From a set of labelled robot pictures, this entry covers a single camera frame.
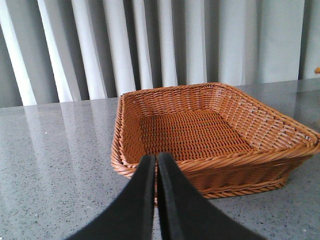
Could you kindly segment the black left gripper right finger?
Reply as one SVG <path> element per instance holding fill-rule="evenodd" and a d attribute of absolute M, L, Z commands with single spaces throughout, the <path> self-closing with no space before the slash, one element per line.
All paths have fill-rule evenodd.
<path fill-rule="evenodd" d="M 184 176 L 173 156 L 157 155 L 157 204 L 164 240 L 262 240 L 228 217 Z"/>

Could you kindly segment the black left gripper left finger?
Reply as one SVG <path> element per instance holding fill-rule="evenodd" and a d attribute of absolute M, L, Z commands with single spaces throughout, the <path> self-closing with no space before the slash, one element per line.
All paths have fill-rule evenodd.
<path fill-rule="evenodd" d="M 155 205 L 153 155 L 144 155 L 118 197 L 69 240 L 151 240 Z"/>

